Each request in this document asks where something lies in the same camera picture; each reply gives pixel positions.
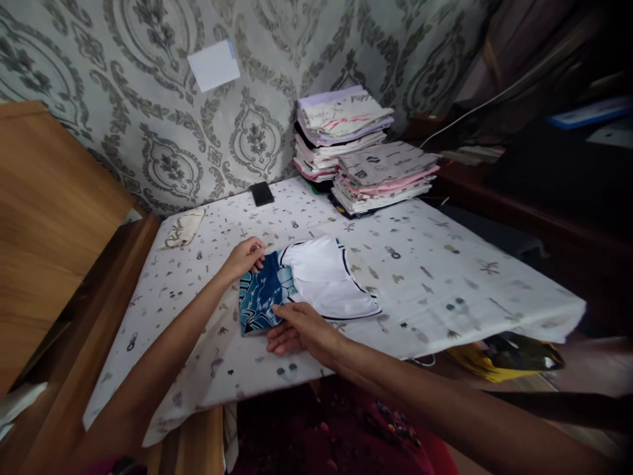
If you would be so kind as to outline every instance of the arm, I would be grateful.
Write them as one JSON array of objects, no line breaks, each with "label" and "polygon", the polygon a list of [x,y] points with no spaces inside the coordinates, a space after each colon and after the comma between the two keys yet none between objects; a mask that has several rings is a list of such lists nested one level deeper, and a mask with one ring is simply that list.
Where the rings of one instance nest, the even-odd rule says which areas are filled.
[{"label": "arm", "polygon": [[206,323],[232,282],[262,268],[265,244],[238,244],[220,271],[145,351],[81,440],[64,473],[140,448],[158,405],[193,351]]},{"label": "arm", "polygon": [[597,474],[610,468],[599,453],[519,408],[347,339],[306,303],[275,312],[286,322],[269,332],[269,351],[306,348],[493,473]]}]

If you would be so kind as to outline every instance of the wooden furniture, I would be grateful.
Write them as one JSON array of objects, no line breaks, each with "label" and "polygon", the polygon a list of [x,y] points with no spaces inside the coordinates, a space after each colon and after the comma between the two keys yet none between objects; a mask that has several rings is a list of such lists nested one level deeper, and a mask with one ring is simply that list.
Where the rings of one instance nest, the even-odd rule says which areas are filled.
[{"label": "wooden furniture", "polygon": [[[40,474],[84,434],[86,405],[159,222],[135,207],[142,220],[120,226],[132,197],[39,102],[0,106],[0,143],[0,392],[16,383],[54,322],[69,322],[20,375],[18,383],[48,387],[0,442],[0,473]],[[221,407],[171,438],[184,466],[224,471]],[[169,456],[162,447],[143,454],[150,474]]]},{"label": "wooden furniture", "polygon": [[132,207],[40,102],[0,108],[0,391],[9,390]]},{"label": "wooden furniture", "polygon": [[587,301],[581,329],[594,336],[633,334],[633,305],[626,289],[633,246],[590,224],[498,193],[483,184],[490,169],[486,164],[470,167],[457,162],[443,166],[432,195],[450,196],[452,205],[542,239],[551,257],[530,264]]}]

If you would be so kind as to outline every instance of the hand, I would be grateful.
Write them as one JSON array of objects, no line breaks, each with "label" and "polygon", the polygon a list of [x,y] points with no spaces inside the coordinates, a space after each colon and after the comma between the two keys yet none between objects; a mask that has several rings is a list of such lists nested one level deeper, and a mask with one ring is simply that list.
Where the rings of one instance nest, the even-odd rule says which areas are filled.
[{"label": "hand", "polygon": [[286,321],[266,334],[269,352],[281,356],[305,349],[323,366],[336,371],[335,355],[346,337],[328,325],[309,303],[273,305],[272,310]]},{"label": "hand", "polygon": [[231,255],[218,272],[218,275],[224,276],[229,282],[233,282],[242,277],[249,270],[255,274],[259,273],[259,269],[263,269],[264,251],[266,244],[257,237],[249,237],[245,241],[236,245]]}]

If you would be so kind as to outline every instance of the person's left hand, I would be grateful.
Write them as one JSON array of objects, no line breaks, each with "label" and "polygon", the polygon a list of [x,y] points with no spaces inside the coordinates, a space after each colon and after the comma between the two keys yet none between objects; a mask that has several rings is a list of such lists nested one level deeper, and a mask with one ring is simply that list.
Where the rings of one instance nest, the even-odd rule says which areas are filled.
[{"label": "person's left hand", "polygon": [[258,237],[251,236],[235,246],[231,255],[218,272],[218,275],[225,276],[230,282],[242,277],[249,270],[255,274],[259,269],[263,269],[264,251],[266,244]]}]

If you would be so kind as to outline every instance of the blue patterned fabric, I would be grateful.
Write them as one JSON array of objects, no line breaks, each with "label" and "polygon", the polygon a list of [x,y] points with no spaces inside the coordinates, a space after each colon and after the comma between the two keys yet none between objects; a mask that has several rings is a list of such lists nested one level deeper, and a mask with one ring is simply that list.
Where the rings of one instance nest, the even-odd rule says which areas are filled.
[{"label": "blue patterned fabric", "polygon": [[242,336],[271,329],[283,321],[273,313],[271,307],[273,304],[281,305],[284,294],[292,295],[296,291],[292,283],[292,274],[288,275],[285,269],[282,289],[279,271],[278,254],[275,251],[266,256],[264,268],[258,274],[249,271],[240,279],[239,320]]}]

